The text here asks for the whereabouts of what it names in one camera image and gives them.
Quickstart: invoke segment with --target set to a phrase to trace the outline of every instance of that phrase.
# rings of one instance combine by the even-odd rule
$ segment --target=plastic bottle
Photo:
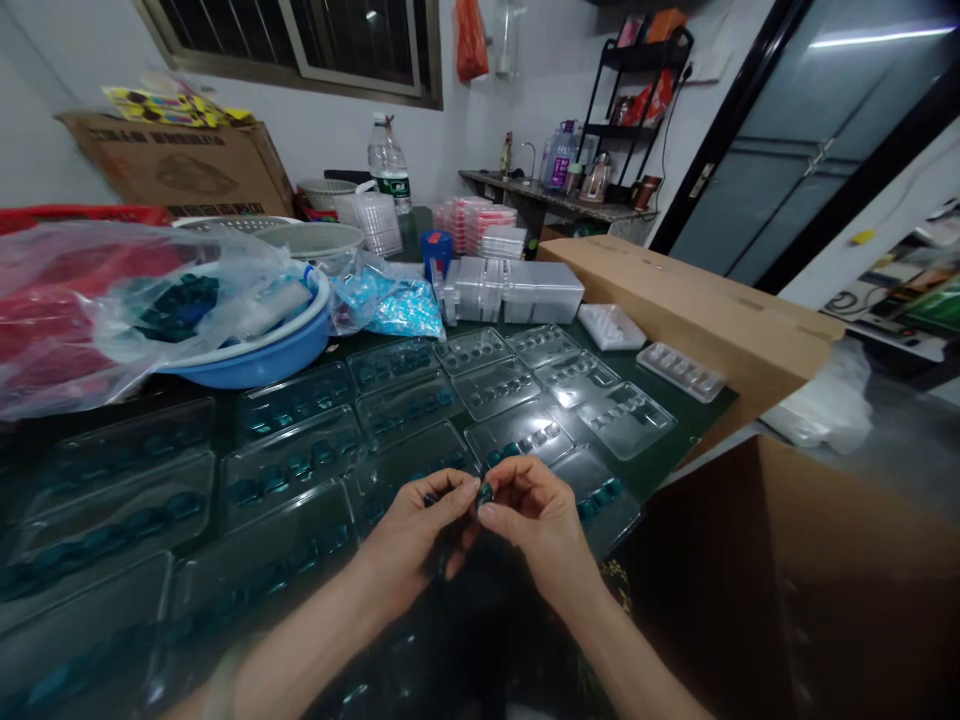
[[[384,113],[373,114],[373,132],[367,144],[370,174],[376,178],[381,193],[393,197],[397,215],[407,215],[413,208],[410,200],[410,176],[403,150],[390,127],[392,118]]]

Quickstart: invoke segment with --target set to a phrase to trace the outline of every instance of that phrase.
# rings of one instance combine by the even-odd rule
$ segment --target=window frame
[[[216,53],[206,53],[184,47],[166,13],[160,7],[159,0],[133,0],[133,4],[150,32],[164,62],[171,70],[213,75],[234,80],[263,83],[289,87],[297,90],[310,90],[328,95],[374,100],[396,105],[408,105],[430,110],[443,110],[442,75],[440,65],[440,13],[439,0],[416,0],[426,3],[427,47],[430,63],[430,88],[420,82],[420,62],[418,46],[411,44],[414,50],[411,68],[414,86],[391,83],[376,78],[335,70],[326,70],[309,65],[304,53],[299,32],[296,32],[296,20],[293,17],[290,0],[279,0],[286,30],[290,35],[298,71],[284,65],[226,57]],[[406,0],[408,12],[412,11],[414,0]],[[409,23],[410,39],[419,41],[414,23]]]

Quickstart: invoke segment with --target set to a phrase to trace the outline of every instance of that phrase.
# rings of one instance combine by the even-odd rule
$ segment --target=plastic basket
[[[0,235],[28,230],[42,222],[110,220],[162,227],[172,219],[166,208],[149,205],[34,205],[0,210]]]
[[[275,247],[290,248],[295,260],[316,260],[363,245],[363,232],[340,223],[300,223],[258,230],[255,236]]]
[[[301,180],[297,189],[314,210],[333,210],[333,197],[356,192],[357,184],[349,180]]]

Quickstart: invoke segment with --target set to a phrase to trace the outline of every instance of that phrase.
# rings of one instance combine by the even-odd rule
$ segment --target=forearm
[[[667,669],[606,587],[558,608],[621,718],[710,718]]]

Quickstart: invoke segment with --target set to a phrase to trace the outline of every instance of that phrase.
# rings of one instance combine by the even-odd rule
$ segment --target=orange plastic bag
[[[483,18],[477,0],[457,0],[457,24],[460,40],[457,43],[457,74],[460,82],[490,72],[487,59],[487,39],[483,32]]]

